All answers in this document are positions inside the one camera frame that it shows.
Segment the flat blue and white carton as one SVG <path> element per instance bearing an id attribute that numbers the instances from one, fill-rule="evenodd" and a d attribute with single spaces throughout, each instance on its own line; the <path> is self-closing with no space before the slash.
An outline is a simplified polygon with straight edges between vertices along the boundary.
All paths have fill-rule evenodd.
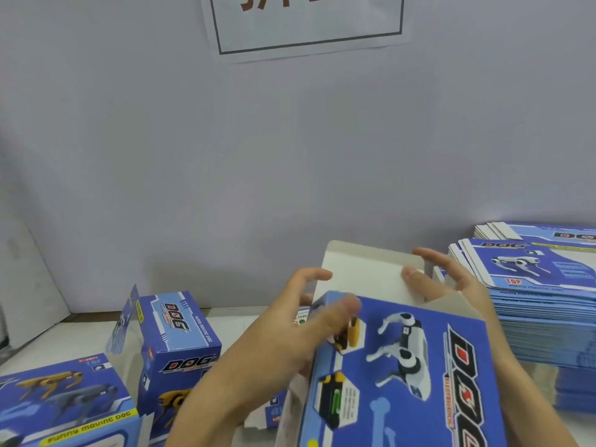
<path id="1" fill-rule="evenodd" d="M 277 428 L 287 396 L 287 390 L 274 395 L 264 405 L 253 410 L 243 422 L 243 428 L 267 430 Z"/>

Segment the person's right hand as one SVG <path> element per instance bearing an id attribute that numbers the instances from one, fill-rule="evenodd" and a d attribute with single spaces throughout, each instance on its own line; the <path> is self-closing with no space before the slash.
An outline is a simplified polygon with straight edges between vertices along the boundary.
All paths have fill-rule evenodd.
<path id="1" fill-rule="evenodd" d="M 463 265 L 447 255 L 430 248 L 415 248 L 413 254 L 444 269 L 454 281 L 454 288 L 443 284 L 443 296 L 452 292 L 461 293 L 486 322 L 492 336 L 503 335 L 503 328 L 497 317 L 487 288 L 482 285 Z"/>

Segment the person's left hand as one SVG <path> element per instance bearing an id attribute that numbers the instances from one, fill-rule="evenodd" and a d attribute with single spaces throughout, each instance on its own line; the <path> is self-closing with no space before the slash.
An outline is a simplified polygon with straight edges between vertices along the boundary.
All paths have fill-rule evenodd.
<path id="1" fill-rule="evenodd" d="M 243 332 L 222 358 L 239 361 L 242 365 L 287 363 L 289 367 L 296 368 L 298 374 L 312 360 L 317 348 L 328 339 L 315 341 L 315 315 L 302 326 L 294 324 L 294 317 L 301 306 L 312 302 L 312 298 L 304 293 L 306 285 L 331 278 L 332 273 L 321 268 L 296 270 L 280 296 Z"/>

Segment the stack of flat blue cartons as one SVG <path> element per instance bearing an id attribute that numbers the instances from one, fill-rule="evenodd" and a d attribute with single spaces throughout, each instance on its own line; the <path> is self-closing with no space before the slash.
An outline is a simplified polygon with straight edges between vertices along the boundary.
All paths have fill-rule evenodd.
<path id="1" fill-rule="evenodd" d="M 541 223 L 488 222 L 474 227 L 473 238 L 525 241 L 537 246 L 596 253 L 596 228 Z"/>
<path id="2" fill-rule="evenodd" d="M 596 415 L 596 258 L 476 238 L 448 255 L 487 287 L 514 355 L 555 409 Z"/>

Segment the upright blue toy box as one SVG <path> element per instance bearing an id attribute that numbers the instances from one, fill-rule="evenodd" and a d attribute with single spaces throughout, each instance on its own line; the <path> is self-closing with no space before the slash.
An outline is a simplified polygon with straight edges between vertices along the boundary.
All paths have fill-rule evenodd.
<path id="1" fill-rule="evenodd" d="M 188 291 L 139 296 L 142 335 L 137 409 L 153 414 L 148 447 L 165 447 L 191 390 L 222 352 L 222 343 Z"/>

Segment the person's right forearm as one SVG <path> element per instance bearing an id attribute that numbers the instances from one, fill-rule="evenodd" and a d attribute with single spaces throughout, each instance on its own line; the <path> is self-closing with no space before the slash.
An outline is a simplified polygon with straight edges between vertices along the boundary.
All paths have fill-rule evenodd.
<path id="1" fill-rule="evenodd" d="M 495 313 L 483 314 L 508 447 L 579 447 L 512 353 Z"/>

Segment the person's left forearm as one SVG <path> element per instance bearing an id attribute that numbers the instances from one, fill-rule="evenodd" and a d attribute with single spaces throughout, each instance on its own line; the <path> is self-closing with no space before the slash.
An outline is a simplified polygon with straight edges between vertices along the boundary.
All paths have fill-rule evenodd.
<path id="1" fill-rule="evenodd" d="M 183 403 L 165 447 L 231 447 L 236 428 L 296 374 L 288 364 L 222 358 Z"/>

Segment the white paper sign dark border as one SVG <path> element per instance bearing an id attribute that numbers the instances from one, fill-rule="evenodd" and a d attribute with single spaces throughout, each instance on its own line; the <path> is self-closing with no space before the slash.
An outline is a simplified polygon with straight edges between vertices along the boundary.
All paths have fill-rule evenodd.
<path id="1" fill-rule="evenodd" d="M 411 40 L 418 0 L 200 0 L 226 64 L 379 48 Z"/>

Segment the blue toy box open flap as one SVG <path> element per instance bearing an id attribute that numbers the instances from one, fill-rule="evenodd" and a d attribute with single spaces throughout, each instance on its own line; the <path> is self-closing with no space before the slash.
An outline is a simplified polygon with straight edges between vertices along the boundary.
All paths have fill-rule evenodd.
<path id="1" fill-rule="evenodd" d="M 144 338 L 137 310 L 138 299 L 138 288 L 134 285 L 106 345 L 106 356 L 135 404 L 138 404 L 139 382 L 144 366 Z"/>

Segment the blue toy box yellow stripe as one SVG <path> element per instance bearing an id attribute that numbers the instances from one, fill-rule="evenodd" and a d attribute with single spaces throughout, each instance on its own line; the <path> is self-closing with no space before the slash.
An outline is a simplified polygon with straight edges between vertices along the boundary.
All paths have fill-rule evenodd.
<path id="1" fill-rule="evenodd" d="M 104 353 L 0 376 L 0 447 L 137 447 L 141 428 Z"/>

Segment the blue toy box white dog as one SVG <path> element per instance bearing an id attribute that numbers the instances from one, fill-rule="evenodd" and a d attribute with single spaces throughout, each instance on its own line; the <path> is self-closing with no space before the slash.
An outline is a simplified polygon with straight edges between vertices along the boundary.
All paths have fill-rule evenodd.
<path id="1" fill-rule="evenodd" d="M 417 256 L 333 240 L 309 319 L 345 294 L 362 308 L 297 376 L 274 447 L 507 447 L 486 324 L 458 292 L 423 302 Z"/>

